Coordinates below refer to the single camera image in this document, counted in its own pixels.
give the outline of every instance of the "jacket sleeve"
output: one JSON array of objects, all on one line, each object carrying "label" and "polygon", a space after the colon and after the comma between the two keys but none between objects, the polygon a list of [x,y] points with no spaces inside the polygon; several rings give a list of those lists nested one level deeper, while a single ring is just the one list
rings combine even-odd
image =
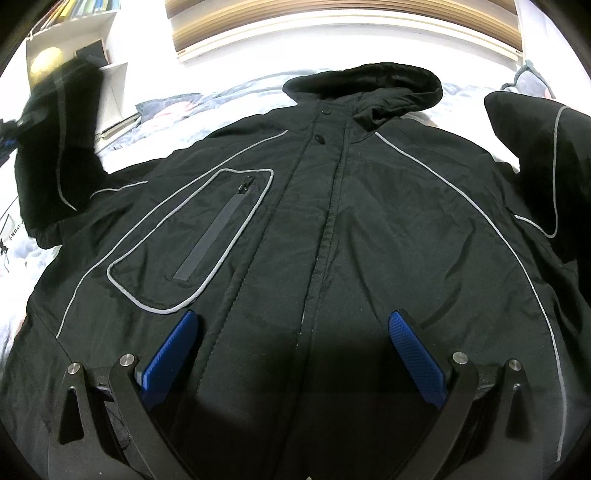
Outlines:
[{"label": "jacket sleeve", "polygon": [[489,94],[485,107],[496,136],[519,158],[517,186],[531,220],[564,262],[577,260],[579,287],[591,303],[591,118],[510,92]]},{"label": "jacket sleeve", "polygon": [[70,60],[33,87],[24,108],[15,176],[22,219],[42,248],[61,244],[57,222],[83,210],[108,177],[95,154],[102,80],[96,66]]}]

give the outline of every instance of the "zipper pull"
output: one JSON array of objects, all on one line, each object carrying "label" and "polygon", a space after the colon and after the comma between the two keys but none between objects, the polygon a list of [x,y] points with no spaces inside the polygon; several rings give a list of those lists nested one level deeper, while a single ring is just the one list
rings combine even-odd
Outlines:
[{"label": "zipper pull", "polygon": [[248,187],[252,185],[252,182],[255,181],[255,177],[249,175],[246,177],[246,180],[238,187],[238,195],[244,195],[248,192]]}]

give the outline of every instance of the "white piping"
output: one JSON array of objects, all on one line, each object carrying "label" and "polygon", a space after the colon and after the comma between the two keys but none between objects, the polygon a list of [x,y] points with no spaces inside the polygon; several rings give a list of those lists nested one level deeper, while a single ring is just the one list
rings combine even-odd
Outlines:
[{"label": "white piping", "polygon": [[148,183],[148,180],[137,181],[135,183],[130,183],[129,185],[123,185],[122,187],[120,187],[118,189],[100,189],[100,190],[97,190],[96,192],[94,192],[92,195],[90,195],[90,197],[88,199],[90,200],[93,196],[95,196],[97,193],[100,193],[100,192],[119,192],[123,189],[126,189],[127,187],[135,187],[136,185],[142,185],[143,183]]},{"label": "white piping", "polygon": [[515,257],[515,259],[519,263],[519,266],[523,270],[523,273],[525,274],[525,276],[527,278],[527,281],[529,282],[530,287],[531,287],[531,289],[532,289],[532,291],[534,293],[535,299],[538,301],[538,305],[540,306],[540,310],[542,311],[542,315],[544,316],[544,318],[546,320],[546,325],[548,326],[548,330],[550,331],[550,338],[552,339],[552,346],[554,348],[554,357],[556,359],[556,370],[557,370],[557,375],[558,375],[558,383],[560,384],[560,394],[562,396],[562,427],[561,427],[561,430],[560,430],[560,438],[558,440],[558,449],[557,449],[557,452],[556,452],[556,461],[559,462],[560,461],[560,458],[562,457],[562,447],[563,447],[563,443],[564,443],[564,434],[565,434],[565,431],[566,431],[566,408],[567,408],[567,405],[566,405],[566,388],[564,386],[564,377],[563,377],[563,374],[562,374],[562,367],[560,365],[560,355],[558,354],[558,347],[556,345],[556,339],[554,338],[554,330],[552,330],[552,325],[550,325],[550,320],[548,319],[548,316],[546,315],[546,311],[544,310],[544,306],[542,305],[542,302],[540,300],[540,297],[538,296],[538,292],[536,291],[536,289],[534,287],[534,284],[531,281],[530,276],[527,273],[527,270],[525,269],[523,263],[521,262],[521,259],[519,258],[519,256],[515,252],[515,250],[513,250],[513,247],[511,246],[511,244],[505,239],[505,237],[503,236],[503,234],[499,231],[499,229],[496,227],[496,225],[489,218],[489,216],[484,211],[482,211],[482,209],[468,195],[466,195],[463,191],[461,191],[459,188],[457,188],[453,183],[447,181],[445,178],[443,178],[441,175],[439,175],[439,173],[437,173],[436,171],[434,171],[433,169],[431,169],[430,167],[428,167],[427,165],[425,165],[420,160],[414,158],[412,155],[409,155],[405,151],[399,149],[396,145],[391,144],[388,140],[386,140],[379,133],[376,132],[375,134],[384,143],[386,143],[386,145],[389,145],[394,150],[396,150],[398,153],[404,155],[407,158],[410,158],[411,160],[413,160],[416,163],[418,163],[420,166],[426,168],[433,175],[435,175],[439,180],[441,180],[443,183],[445,183],[446,185],[448,185],[449,187],[451,187],[452,189],[454,189],[456,192],[458,192],[460,195],[462,195],[470,203],[470,205],[472,205],[478,211],[478,213],[480,213],[486,219],[486,221],[490,224],[490,226],[493,228],[493,230],[496,232],[496,234],[500,237],[501,240],[503,240],[503,242],[505,243],[505,245],[509,248],[509,250],[511,251],[511,253]]},{"label": "white piping", "polygon": [[266,141],[269,140],[273,140],[274,138],[278,138],[281,137],[282,135],[285,135],[288,132],[288,130],[283,131],[282,133],[278,134],[278,135],[274,135],[273,137],[269,137],[269,138],[264,138],[263,140],[260,140],[256,143],[253,143],[252,145],[250,145],[249,147],[243,148],[242,150],[240,150],[240,152],[238,153],[234,153],[234,155],[232,155],[231,157],[227,158],[226,160],[224,160],[223,162],[219,163],[218,165],[216,165],[215,167],[211,168],[210,170],[208,170],[207,172],[205,172],[204,174],[198,176],[196,179],[190,181],[189,183],[187,183],[186,185],[180,187],[176,192],[170,194],[168,197],[166,197],[162,202],[160,202],[158,205],[156,205],[155,207],[153,207],[148,213],[146,213],[144,215],[144,217],[138,222],[136,223],[131,230],[129,230],[123,237],[121,237],[121,239],[115,244],[115,246],[109,250],[109,252],[103,257],[101,258],[97,263],[95,263],[92,267],[90,267],[86,273],[84,275],[82,275],[82,278],[80,279],[80,281],[78,282],[78,285],[76,286],[76,288],[74,289],[74,293],[72,294],[72,297],[66,307],[66,311],[64,312],[64,316],[61,318],[61,324],[60,324],[60,328],[57,331],[56,334],[56,339],[60,336],[61,330],[62,328],[64,328],[64,322],[66,321],[66,316],[68,315],[68,311],[70,310],[70,307],[72,306],[72,303],[74,303],[74,299],[76,298],[76,293],[78,292],[78,288],[80,288],[80,285],[82,285],[83,280],[90,274],[90,272],[92,272],[96,267],[98,267],[99,265],[101,265],[101,263],[103,263],[110,255],[111,253],[113,253],[115,251],[115,249],[120,246],[121,242],[123,240],[125,240],[130,234],[131,232],[133,232],[137,227],[140,226],[140,224],[143,223],[144,220],[146,220],[146,218],[148,218],[150,215],[152,215],[160,206],[162,206],[163,204],[165,204],[167,201],[169,201],[172,197],[174,197],[177,193],[182,192],[184,189],[186,189],[187,187],[191,186],[193,183],[195,183],[198,180],[201,180],[204,176],[209,175],[211,172],[213,172],[214,170],[216,170],[217,168],[221,167],[222,165],[228,163],[230,160],[234,159],[235,157],[237,157],[238,155],[244,153],[247,150],[250,150],[253,147],[256,147],[257,145],[260,145]]},{"label": "white piping", "polygon": [[60,146],[57,154],[56,164],[57,193],[59,194],[62,202],[77,212],[78,210],[66,200],[63,192],[61,191],[61,158],[64,155],[64,149],[66,148],[66,93],[64,91],[64,82],[59,75],[55,74],[53,76],[53,83],[56,86],[57,114],[60,120]]},{"label": "white piping", "polygon": [[522,217],[520,215],[515,215],[515,218],[517,218],[518,220],[523,220],[524,222],[527,222],[530,225],[535,226],[547,238],[554,238],[558,233],[558,207],[556,206],[556,157],[558,152],[558,122],[560,121],[560,115],[562,115],[562,112],[564,112],[564,110],[567,108],[568,107],[564,105],[560,110],[558,110],[558,114],[556,115],[556,121],[554,122],[554,160],[552,161],[552,201],[554,202],[554,217],[556,218],[554,233],[549,235],[546,232],[544,232],[544,229],[542,227],[532,222],[530,219]]},{"label": "white piping", "polygon": [[[186,298],[185,300],[183,300],[181,303],[179,303],[178,305],[174,306],[174,307],[170,307],[167,309],[157,309],[155,307],[151,307],[149,305],[146,305],[144,303],[141,303],[137,298],[135,298],[130,292],[128,292],[124,286],[122,286],[120,283],[118,283],[113,276],[111,275],[111,269],[118,263],[120,263],[121,261],[123,261],[127,256],[131,255],[135,249],[137,249],[142,243],[144,243],[144,241],[150,236],[152,235],[152,233],[154,233],[156,231],[156,229],[158,227],[160,227],[160,225],[162,225],[166,220],[168,220],[170,217],[172,217],[175,213],[177,213],[182,207],[184,207],[192,198],[195,197],[195,195],[197,195],[199,192],[201,192],[205,187],[207,187],[207,185],[209,185],[213,179],[215,179],[221,172],[223,171],[230,171],[232,173],[253,173],[253,172],[258,172],[258,171],[267,171],[270,173],[269,176],[269,181],[267,182],[267,186],[265,186],[265,189],[262,191],[261,196],[259,197],[258,201],[256,202],[255,206],[252,208],[251,212],[248,214],[248,216],[246,217],[246,220],[244,221],[244,223],[242,224],[242,226],[238,229],[236,235],[234,235],[234,238],[232,238],[232,241],[229,243],[228,247],[226,248],[226,250],[224,251],[224,253],[222,254],[222,256],[220,257],[220,259],[217,261],[217,263],[215,264],[215,266],[213,267],[213,269],[211,270],[211,272],[209,273],[209,275],[205,278],[205,280],[203,280],[203,283],[201,283],[201,285],[199,286],[199,288],[195,291],[195,293],[193,293],[191,296],[189,296],[188,298]],[[148,235],[146,235],[145,237],[143,237],[131,250],[129,250],[127,253],[125,253],[124,255],[122,255],[121,257],[117,258],[116,260],[114,260],[111,265],[109,265],[109,267],[107,267],[107,278],[109,279],[109,281],[123,294],[125,295],[127,298],[129,298],[133,303],[135,303],[136,306],[138,306],[139,308],[145,310],[146,312],[150,312],[150,313],[158,313],[161,315],[165,315],[168,313],[174,313],[179,311],[180,309],[182,309],[183,307],[186,307],[187,305],[189,305],[191,302],[193,302],[193,300],[195,300],[198,296],[201,295],[201,293],[203,292],[203,290],[205,290],[205,288],[207,287],[207,285],[209,284],[209,282],[211,282],[212,278],[215,276],[215,274],[217,273],[217,271],[219,270],[219,268],[222,266],[222,263],[224,262],[224,260],[226,259],[226,257],[228,256],[228,254],[230,253],[230,250],[232,250],[232,248],[234,247],[234,245],[236,244],[236,242],[238,241],[238,238],[242,235],[242,232],[244,231],[244,229],[246,228],[246,226],[248,225],[248,223],[250,223],[253,215],[255,214],[256,210],[259,208],[261,202],[263,201],[263,198],[265,197],[265,195],[267,194],[267,191],[269,190],[269,188],[271,187],[271,182],[273,181],[273,177],[274,177],[275,173],[273,172],[273,170],[271,170],[270,168],[261,168],[259,170],[234,170],[232,168],[222,168],[220,170],[218,170],[217,172],[215,172],[214,175],[212,175],[212,177],[205,182],[203,185],[201,185],[197,190],[195,190],[195,192],[193,192],[191,195],[189,195],[187,197],[186,200],[184,200],[179,206],[177,206],[175,209],[173,209],[168,215],[166,215],[162,220],[160,220],[158,222],[158,224],[152,229],[152,231],[150,233],[148,233]]]}]

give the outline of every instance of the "row of books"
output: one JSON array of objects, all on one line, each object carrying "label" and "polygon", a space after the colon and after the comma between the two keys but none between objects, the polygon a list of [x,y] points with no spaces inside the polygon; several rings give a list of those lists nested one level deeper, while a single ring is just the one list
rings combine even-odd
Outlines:
[{"label": "row of books", "polygon": [[85,17],[107,10],[118,10],[120,0],[62,0],[56,3],[31,31],[32,34],[57,25],[65,20]]}]

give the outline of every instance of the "zipper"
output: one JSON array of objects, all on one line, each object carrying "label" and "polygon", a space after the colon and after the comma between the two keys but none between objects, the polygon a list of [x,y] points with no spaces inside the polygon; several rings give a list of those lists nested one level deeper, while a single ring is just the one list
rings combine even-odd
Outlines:
[{"label": "zipper", "polygon": [[207,250],[209,250],[220,233],[222,233],[222,230],[228,224],[230,218],[232,218],[232,215],[242,201],[248,197],[254,181],[255,177],[249,175],[238,186],[236,193],[226,202],[224,207],[214,218],[213,222],[209,225],[207,230],[205,230],[205,233],[201,236],[197,244],[191,250],[191,253],[188,254],[187,258],[178,268],[173,278],[176,280],[187,281],[193,272],[195,272],[201,263],[201,260],[207,253]]}]

